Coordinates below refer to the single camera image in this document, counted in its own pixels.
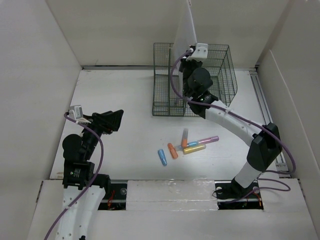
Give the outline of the white notebook booklet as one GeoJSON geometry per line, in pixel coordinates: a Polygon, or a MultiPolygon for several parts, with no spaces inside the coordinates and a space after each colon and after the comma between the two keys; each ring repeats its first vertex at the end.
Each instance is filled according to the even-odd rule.
{"type": "Polygon", "coordinates": [[[174,60],[177,60],[190,49],[190,46],[194,46],[197,43],[191,7],[192,2],[190,0],[182,1],[180,21],[172,47],[174,60]]]}

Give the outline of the clear zip pouch purple zipper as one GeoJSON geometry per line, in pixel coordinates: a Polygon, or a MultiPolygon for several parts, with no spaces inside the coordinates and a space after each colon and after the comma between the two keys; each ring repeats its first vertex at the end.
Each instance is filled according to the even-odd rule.
{"type": "Polygon", "coordinates": [[[170,72],[170,84],[176,97],[174,98],[174,104],[177,105],[180,99],[183,98],[183,73],[180,72],[181,60],[184,55],[181,55],[172,65],[170,72]]]}

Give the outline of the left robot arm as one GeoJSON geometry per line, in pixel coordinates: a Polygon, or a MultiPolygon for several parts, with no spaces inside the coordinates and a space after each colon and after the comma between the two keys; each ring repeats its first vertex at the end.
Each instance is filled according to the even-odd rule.
{"type": "Polygon", "coordinates": [[[82,127],[80,134],[70,134],[62,142],[63,199],[62,212],[52,224],[57,240],[87,240],[98,209],[123,210],[127,183],[112,182],[100,174],[104,158],[102,135],[120,128],[124,111],[94,112],[84,115],[75,105],[64,114],[66,120],[82,127]]]}

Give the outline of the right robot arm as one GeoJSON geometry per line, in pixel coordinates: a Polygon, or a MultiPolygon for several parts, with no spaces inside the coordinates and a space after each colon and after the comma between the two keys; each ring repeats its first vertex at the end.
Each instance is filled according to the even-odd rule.
{"type": "Polygon", "coordinates": [[[236,117],[217,96],[210,93],[213,80],[202,67],[202,62],[188,60],[184,56],[179,60],[178,70],[182,73],[182,96],[188,100],[191,111],[222,126],[248,145],[246,163],[229,185],[218,190],[225,199],[243,197],[282,152],[283,148],[277,142],[280,138],[278,127],[274,123],[258,125],[236,117]]]}

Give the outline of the blue marker pen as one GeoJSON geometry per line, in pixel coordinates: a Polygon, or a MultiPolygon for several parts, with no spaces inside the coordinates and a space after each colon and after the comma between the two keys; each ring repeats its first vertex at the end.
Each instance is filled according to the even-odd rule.
{"type": "Polygon", "coordinates": [[[159,156],[159,159],[160,159],[160,161],[161,161],[161,164],[162,164],[164,167],[166,167],[168,163],[167,163],[167,159],[166,159],[164,150],[163,150],[163,149],[159,149],[159,150],[157,151],[157,154],[158,154],[158,156],[159,156]]]}

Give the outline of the orange capped clear marker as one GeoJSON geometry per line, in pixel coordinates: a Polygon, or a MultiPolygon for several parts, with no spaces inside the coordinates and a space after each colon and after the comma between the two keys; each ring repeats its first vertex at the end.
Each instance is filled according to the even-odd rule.
{"type": "Polygon", "coordinates": [[[189,129],[184,128],[182,133],[182,139],[181,139],[181,147],[183,149],[186,148],[188,145],[188,133],[189,133],[189,129]]]}

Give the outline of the orange marker pen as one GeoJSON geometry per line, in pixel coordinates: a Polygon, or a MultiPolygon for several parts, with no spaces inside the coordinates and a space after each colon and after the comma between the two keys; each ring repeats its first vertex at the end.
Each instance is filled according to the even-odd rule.
{"type": "Polygon", "coordinates": [[[168,147],[168,150],[169,150],[169,152],[170,152],[170,154],[171,154],[171,157],[172,157],[174,160],[177,159],[179,156],[178,156],[178,153],[177,153],[175,147],[172,145],[172,143],[168,143],[168,144],[167,144],[167,147],[168,147]]]}

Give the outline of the pink marker pen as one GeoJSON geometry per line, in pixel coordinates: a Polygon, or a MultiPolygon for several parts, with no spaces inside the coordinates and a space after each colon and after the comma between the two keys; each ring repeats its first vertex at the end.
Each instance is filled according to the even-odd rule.
{"type": "Polygon", "coordinates": [[[219,141],[219,139],[220,138],[218,136],[211,136],[211,137],[200,139],[197,142],[200,145],[206,145],[206,144],[217,142],[217,141],[219,141]]]}

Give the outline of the light blue capped marker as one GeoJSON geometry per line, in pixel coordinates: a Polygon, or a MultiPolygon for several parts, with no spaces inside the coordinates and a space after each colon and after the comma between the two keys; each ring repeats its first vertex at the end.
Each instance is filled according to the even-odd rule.
{"type": "MultiPolygon", "coordinates": [[[[187,145],[186,145],[186,148],[195,147],[198,144],[199,144],[198,141],[188,142],[187,145]]],[[[176,151],[183,151],[183,149],[184,149],[184,147],[182,147],[181,145],[177,145],[174,148],[175,148],[176,151]]]]}

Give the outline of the yellow marker pen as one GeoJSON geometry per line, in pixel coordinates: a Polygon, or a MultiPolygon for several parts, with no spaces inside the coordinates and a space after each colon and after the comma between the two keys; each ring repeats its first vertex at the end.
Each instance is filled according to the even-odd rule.
{"type": "Polygon", "coordinates": [[[200,144],[200,145],[195,145],[195,146],[191,146],[191,147],[186,147],[183,149],[183,154],[184,155],[188,155],[191,153],[195,153],[201,150],[204,150],[206,148],[205,144],[200,144]]]}

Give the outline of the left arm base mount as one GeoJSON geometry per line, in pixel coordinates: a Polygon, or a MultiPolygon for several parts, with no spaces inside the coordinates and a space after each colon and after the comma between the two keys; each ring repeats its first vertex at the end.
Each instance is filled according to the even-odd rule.
{"type": "Polygon", "coordinates": [[[100,211],[126,210],[128,180],[111,180],[107,193],[99,204],[100,211]]]}

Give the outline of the aluminium rail right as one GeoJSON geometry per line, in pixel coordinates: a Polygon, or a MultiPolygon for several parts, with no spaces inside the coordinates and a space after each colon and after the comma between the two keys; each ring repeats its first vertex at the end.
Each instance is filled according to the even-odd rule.
{"type": "MultiPolygon", "coordinates": [[[[266,98],[265,98],[265,95],[264,95],[264,92],[262,90],[262,86],[261,86],[260,81],[259,81],[258,73],[256,71],[251,70],[251,71],[249,71],[249,75],[250,75],[250,78],[251,78],[251,82],[252,82],[252,85],[253,85],[253,89],[255,91],[255,95],[256,95],[256,98],[257,98],[257,101],[258,101],[258,105],[259,105],[262,117],[264,119],[264,123],[268,124],[270,122],[273,122],[272,116],[271,116],[271,113],[269,111],[268,104],[267,104],[267,101],[266,101],[266,98]]],[[[288,169],[288,166],[287,166],[287,163],[286,163],[286,160],[284,158],[283,153],[281,153],[276,158],[274,163],[275,163],[275,166],[276,166],[276,170],[278,172],[289,172],[289,169],[288,169]]]]}

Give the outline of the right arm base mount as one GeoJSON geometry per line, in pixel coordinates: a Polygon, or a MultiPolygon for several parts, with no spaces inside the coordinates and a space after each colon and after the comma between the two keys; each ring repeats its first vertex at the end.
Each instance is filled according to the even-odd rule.
{"type": "Polygon", "coordinates": [[[217,199],[218,210],[262,210],[263,203],[258,182],[253,181],[243,188],[235,180],[216,181],[212,197],[217,199]]]}

